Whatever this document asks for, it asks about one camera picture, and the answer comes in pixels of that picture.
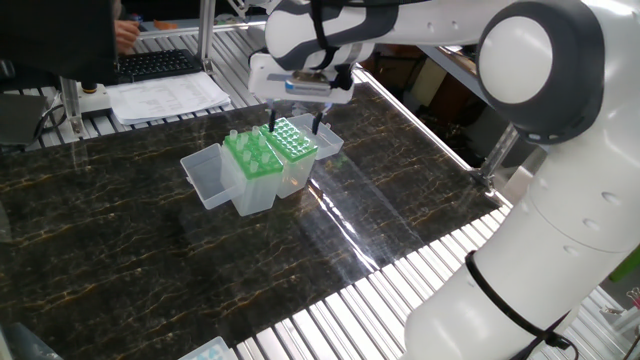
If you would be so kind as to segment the bare person hand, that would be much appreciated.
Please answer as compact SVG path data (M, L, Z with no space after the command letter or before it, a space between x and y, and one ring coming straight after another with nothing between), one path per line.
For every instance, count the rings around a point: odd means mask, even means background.
M134 48L140 35L140 24L132 20L115 20L116 48L119 54L125 54Z

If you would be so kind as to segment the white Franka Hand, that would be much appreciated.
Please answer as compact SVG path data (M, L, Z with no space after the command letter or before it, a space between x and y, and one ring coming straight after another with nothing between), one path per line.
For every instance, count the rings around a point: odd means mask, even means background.
M345 70L294 70L282 69L265 53L250 57L249 91L263 99L291 100L316 103L346 104L353 96L354 85L351 69ZM273 102L269 109L268 131L273 132L277 112ZM324 111L316 114L312 122L312 134L317 135Z

